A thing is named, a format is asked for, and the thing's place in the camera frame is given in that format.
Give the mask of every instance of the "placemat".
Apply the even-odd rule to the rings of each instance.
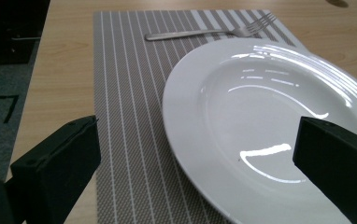
[[[102,153],[96,173],[99,223],[229,222],[177,163],[164,132],[162,97],[170,71],[184,55],[208,42],[236,37],[199,35],[149,42],[144,34],[233,29],[268,12],[94,13],[94,102]],[[253,38],[304,48],[279,20]]]

